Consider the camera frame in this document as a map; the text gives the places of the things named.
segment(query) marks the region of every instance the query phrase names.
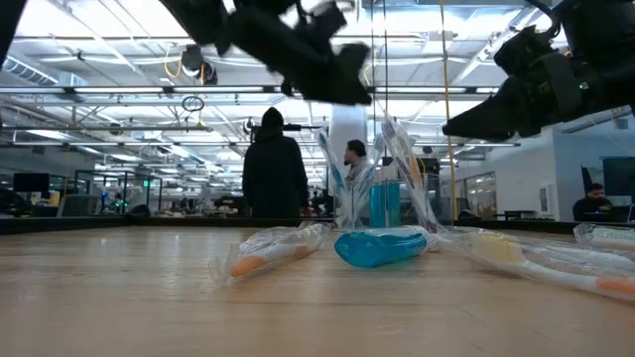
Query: window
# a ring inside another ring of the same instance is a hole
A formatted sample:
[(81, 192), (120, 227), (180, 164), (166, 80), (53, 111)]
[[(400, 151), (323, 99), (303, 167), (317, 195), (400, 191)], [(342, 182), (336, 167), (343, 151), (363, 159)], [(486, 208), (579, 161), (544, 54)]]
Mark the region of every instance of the window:
[(468, 208), (483, 219), (495, 219), (496, 174), (488, 173), (456, 182), (458, 209)]

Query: dark hair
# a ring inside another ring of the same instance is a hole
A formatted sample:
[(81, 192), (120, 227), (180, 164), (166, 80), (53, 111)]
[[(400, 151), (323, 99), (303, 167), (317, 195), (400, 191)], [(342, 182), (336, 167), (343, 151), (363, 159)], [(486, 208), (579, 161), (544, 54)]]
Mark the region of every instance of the dark hair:
[(357, 154), (358, 157), (366, 156), (366, 146), (359, 140), (351, 140), (346, 144), (346, 149)]
[(592, 183), (586, 188), (586, 193), (589, 193), (589, 192), (595, 191), (595, 190), (599, 190), (599, 189), (604, 189), (604, 186), (599, 184), (599, 183)]
[(285, 120), (282, 117), (282, 113), (278, 109), (271, 107), (267, 109), (262, 116), (262, 122), (260, 126), (267, 129), (282, 128), (285, 125)]

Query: blue bottle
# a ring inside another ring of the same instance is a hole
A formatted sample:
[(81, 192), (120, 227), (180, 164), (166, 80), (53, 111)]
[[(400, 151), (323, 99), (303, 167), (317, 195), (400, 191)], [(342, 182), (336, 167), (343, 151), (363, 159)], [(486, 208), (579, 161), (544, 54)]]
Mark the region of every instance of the blue bottle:
[(358, 268), (374, 268), (418, 256), (428, 245), (421, 230), (388, 228), (343, 234), (335, 242), (335, 252)]
[(401, 225), (401, 197), (399, 183), (376, 183), (370, 188), (370, 226), (372, 228)]

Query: plastic wrapper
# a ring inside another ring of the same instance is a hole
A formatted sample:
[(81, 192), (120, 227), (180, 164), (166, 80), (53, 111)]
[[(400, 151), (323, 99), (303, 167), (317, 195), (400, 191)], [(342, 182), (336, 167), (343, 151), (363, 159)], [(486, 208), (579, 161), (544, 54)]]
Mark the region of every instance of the plastic wrapper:
[(577, 243), (596, 248), (635, 251), (635, 229), (580, 224), (573, 229)]
[(371, 165), (363, 168), (356, 185), (347, 184), (344, 180), (344, 174), (337, 164), (336, 154), (325, 129), (317, 134), (317, 142), (324, 153), (326, 163), (333, 176), (335, 196), (341, 204), (341, 221), (338, 222), (338, 226), (362, 226), (361, 222), (359, 222), (359, 215), (361, 209), (368, 203), (375, 168), (379, 165), (384, 153), (385, 143), (383, 137), (378, 135), (375, 138), (373, 149), (367, 155)]
[(352, 231), (335, 242), (339, 257), (358, 268), (407, 260), (436, 247), (436, 237), (418, 226)]
[(417, 211), (419, 224), (432, 233), (445, 231), (435, 217), (427, 199), (424, 178), (419, 172), (419, 163), (417, 163), (417, 156), (412, 151), (408, 132), (398, 123), (387, 118), (382, 123), (382, 133), (386, 147), (397, 163), (399, 173), (406, 181), (406, 188)]
[(302, 259), (317, 250), (329, 232), (327, 225), (309, 222), (298, 228), (259, 231), (239, 245), (232, 245), (228, 255), (210, 259), (211, 278), (216, 284), (225, 285)]
[(480, 229), (442, 235), (442, 248), (500, 271), (605, 297), (635, 301), (635, 262), (619, 251), (514, 237)]

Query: person in black hoodie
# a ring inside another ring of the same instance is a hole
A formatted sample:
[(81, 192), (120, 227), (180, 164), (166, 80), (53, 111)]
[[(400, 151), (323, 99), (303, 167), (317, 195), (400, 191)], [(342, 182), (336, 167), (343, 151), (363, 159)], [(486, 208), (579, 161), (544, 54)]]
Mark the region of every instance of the person in black hoodie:
[(604, 186), (592, 183), (586, 190), (586, 197), (573, 206), (573, 219), (576, 222), (593, 222), (610, 220), (608, 214), (611, 202), (604, 197)]
[(301, 208), (309, 210), (300, 146), (283, 136), (283, 125), (282, 114), (269, 108), (245, 154), (242, 191), (256, 218), (298, 218)]

